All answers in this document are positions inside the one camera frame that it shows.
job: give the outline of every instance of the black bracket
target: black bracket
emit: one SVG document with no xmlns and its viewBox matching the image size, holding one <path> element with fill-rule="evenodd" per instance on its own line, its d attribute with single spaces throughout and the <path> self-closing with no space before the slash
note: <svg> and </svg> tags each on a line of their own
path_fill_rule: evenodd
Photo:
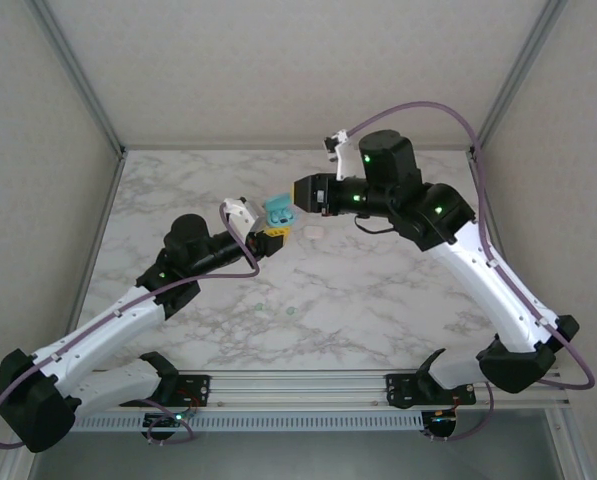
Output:
<svg viewBox="0 0 597 480">
<path fill-rule="evenodd" d="M 211 388 L 211 377 L 209 375 L 178 375 L 173 392 L 167 399 L 162 399 L 159 403 L 163 407 L 188 407 L 192 406 L 206 407 L 209 400 Z M 123 407 L 144 407 L 145 404 L 140 401 L 123 403 Z"/>
<path fill-rule="evenodd" d="M 426 405 L 453 407 L 475 405 L 476 395 L 473 385 L 461 385 L 453 390 L 438 390 L 433 396 L 426 395 L 418 387 L 415 373 L 390 373 L 385 375 L 387 383 L 387 403 L 396 408 L 411 408 Z"/>
</svg>

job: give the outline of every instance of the black motor joint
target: black motor joint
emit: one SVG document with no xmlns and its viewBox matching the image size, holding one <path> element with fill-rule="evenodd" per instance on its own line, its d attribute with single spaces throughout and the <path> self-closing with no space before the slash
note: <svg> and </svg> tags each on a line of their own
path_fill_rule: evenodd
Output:
<svg viewBox="0 0 597 480">
<path fill-rule="evenodd" d="M 454 234 L 475 219 L 474 211 L 449 185 L 424 183 L 409 139 L 393 130 L 360 140 L 365 178 L 336 180 L 318 173 L 294 183 L 294 203 L 306 212 L 383 217 L 404 238 L 425 251 L 455 241 Z"/>
<path fill-rule="evenodd" d="M 182 215 L 173 222 L 164 244 L 156 262 L 136 280 L 137 287 L 153 292 L 185 278 L 205 275 L 245 256 L 229 231 L 211 236 L 207 222 L 193 213 Z M 271 237 L 264 231 L 250 233 L 245 239 L 246 248 L 256 261 L 270 257 L 283 244 L 283 237 Z M 155 302 L 163 305 L 165 318 L 169 318 L 199 293 L 198 282 L 189 282 L 157 295 Z"/>
</svg>

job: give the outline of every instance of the metal frame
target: metal frame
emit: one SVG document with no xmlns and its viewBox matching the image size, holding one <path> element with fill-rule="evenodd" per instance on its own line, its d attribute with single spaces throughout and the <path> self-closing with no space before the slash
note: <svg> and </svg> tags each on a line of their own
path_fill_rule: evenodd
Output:
<svg viewBox="0 0 597 480">
<path fill-rule="evenodd" d="M 467 163 L 469 164 L 469 170 L 471 171 L 471 177 L 474 180 L 474 185 L 478 188 L 478 171 L 476 170 L 476 162 L 474 161 L 474 156 L 471 152 L 467 152 Z M 485 190 L 485 223 L 487 224 L 487 231 L 489 232 L 489 239 L 491 240 L 492 245 L 498 250 L 498 253 L 503 258 L 503 260 L 507 261 L 507 255 L 505 254 L 505 248 L 502 244 L 502 240 L 500 238 L 500 231 L 498 230 L 498 224 L 496 223 L 496 219 L 494 218 L 493 211 L 491 210 L 491 203 L 489 202 L 489 195 L 487 194 L 487 190 Z"/>
<path fill-rule="evenodd" d="M 11 435 L 10 443 L 19 442 L 16 435 Z M 26 448 L 7 450 L 0 462 L 0 480 L 27 480 L 31 476 L 31 470 L 36 458 Z"/>
<path fill-rule="evenodd" d="M 96 259 L 98 258 L 98 251 L 100 250 L 100 246 L 102 245 L 102 239 L 105 235 L 107 222 L 109 221 L 111 209 L 114 205 L 116 193 L 118 192 L 118 186 L 120 185 L 120 179 L 122 178 L 122 172 L 125 168 L 127 154 L 128 153 L 125 151 L 122 154 L 120 161 L 117 163 L 116 169 L 114 171 L 114 176 L 111 180 L 109 190 L 107 191 L 105 205 L 100 215 L 100 219 L 98 220 L 98 225 L 96 226 L 96 233 L 94 234 L 94 239 L 92 241 L 91 248 L 87 253 L 87 263 L 85 264 L 85 269 L 80 279 L 80 284 L 78 285 L 76 299 L 74 300 L 71 312 L 69 313 L 69 320 L 67 321 L 67 326 L 65 328 L 65 335 L 70 333 L 72 330 L 75 330 L 78 325 L 80 312 L 82 311 L 82 306 L 85 303 L 85 297 L 87 296 L 87 290 L 89 289 L 91 276 L 94 271 L 94 266 L 96 265 Z"/>
<path fill-rule="evenodd" d="M 527 77 L 529 69 L 566 4 L 567 0 L 547 0 L 540 12 L 478 132 L 478 138 L 483 147 L 489 143 L 494 131 L 507 113 L 509 105 Z"/>
<path fill-rule="evenodd" d="M 316 371 L 181 371 L 183 375 L 210 375 L 211 391 L 203 412 L 390 412 L 385 375 L 415 370 L 316 370 Z M 558 380 L 557 370 L 545 378 Z M 489 395 L 482 384 L 474 387 L 475 405 L 465 410 L 489 408 Z M 535 384 L 518 394 L 493 388 L 497 409 L 569 408 L 567 393 Z M 447 405 L 412 407 L 429 411 Z M 118 407 L 110 411 L 154 411 L 151 407 Z"/>
<path fill-rule="evenodd" d="M 76 421 L 72 432 L 144 432 L 147 412 L 105 412 Z M 422 413 L 383 412 L 206 412 L 187 420 L 194 432 L 379 432 L 420 431 Z M 156 432 L 184 431 L 184 427 L 154 427 Z"/>
<path fill-rule="evenodd" d="M 597 472 L 587 455 L 569 409 L 546 409 L 547 424 L 564 480 L 593 480 Z"/>
<path fill-rule="evenodd" d="M 83 73 L 82 67 L 74 55 L 67 38 L 62 33 L 51 8 L 45 0 L 25 0 L 25 3 L 29 7 L 29 11 L 40 26 L 42 32 L 47 37 L 49 45 L 54 50 L 65 73 L 85 103 L 85 107 L 89 110 L 94 122 L 96 122 L 100 130 L 105 134 L 105 137 L 112 150 L 116 153 L 117 158 L 121 159 L 124 148 L 120 144 L 118 135 L 116 135 L 109 117 L 105 113 L 98 97 Z"/>
</svg>

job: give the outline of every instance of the black end effector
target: black end effector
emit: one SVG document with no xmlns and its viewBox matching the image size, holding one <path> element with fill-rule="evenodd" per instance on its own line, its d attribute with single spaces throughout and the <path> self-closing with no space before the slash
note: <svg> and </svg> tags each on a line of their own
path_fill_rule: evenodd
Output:
<svg viewBox="0 0 597 480">
<path fill-rule="evenodd" d="M 371 133 L 358 146 L 366 179 L 310 175 L 294 183 L 296 206 L 323 215 L 386 217 L 400 236 L 422 251 L 453 243 L 454 234 L 475 219 L 452 187 L 423 183 L 411 142 L 398 132 Z"/>
</svg>

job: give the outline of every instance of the white wall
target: white wall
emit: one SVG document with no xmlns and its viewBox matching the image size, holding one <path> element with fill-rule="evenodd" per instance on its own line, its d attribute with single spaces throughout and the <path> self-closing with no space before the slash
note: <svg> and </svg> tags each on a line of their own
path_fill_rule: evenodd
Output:
<svg viewBox="0 0 597 480">
<path fill-rule="evenodd" d="M 486 153 L 509 259 L 597 375 L 597 0 L 569 1 Z M 597 459 L 597 387 L 571 397 Z"/>
<path fill-rule="evenodd" d="M 114 162 L 24 2 L 0 0 L 0 359 L 65 328 Z"/>
<path fill-rule="evenodd" d="M 484 120 L 545 0 L 50 0 L 125 145 L 318 148 L 412 100 Z M 390 118 L 463 147 L 451 118 Z"/>
</svg>

